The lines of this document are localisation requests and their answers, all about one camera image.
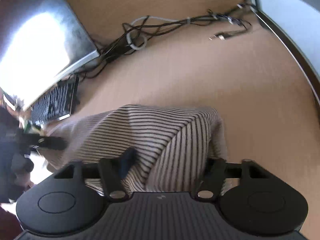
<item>coiled white cable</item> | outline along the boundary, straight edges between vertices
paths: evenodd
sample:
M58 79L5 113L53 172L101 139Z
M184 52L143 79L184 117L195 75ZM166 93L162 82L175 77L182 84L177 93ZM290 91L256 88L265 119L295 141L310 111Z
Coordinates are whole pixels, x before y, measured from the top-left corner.
M143 17L140 17L138 19L135 19L133 22L130 23L131 26L134 26L134 24L140 20L144 20L144 19L157 19L157 20L162 20L162 21L165 21L165 22L177 22L178 20L172 20L172 19L166 19L166 18L161 18L161 17L157 17L157 16L143 16ZM127 38L127 43L130 44L130 47L132 49L135 49L135 50L141 50L143 48L145 48L145 46L147 45L147 42L148 42L148 39L146 37L146 35L144 35L143 33L140 34L140 36L143 38L143 45L141 47L137 47L135 46L134 44L131 44L132 43L132 39L131 39L131 32L127 33L126 35L126 38Z

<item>striped fabric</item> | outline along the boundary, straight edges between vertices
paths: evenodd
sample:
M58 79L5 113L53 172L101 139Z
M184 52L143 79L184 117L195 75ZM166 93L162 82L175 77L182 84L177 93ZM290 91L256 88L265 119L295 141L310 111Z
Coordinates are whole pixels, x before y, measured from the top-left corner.
M62 152L40 149L55 169L71 160L96 163L135 148L138 161L123 181L128 193L188 191L201 177L208 157L227 158L223 123L212 108L127 105L64 122L48 135L69 143ZM99 179L86 183L101 190Z

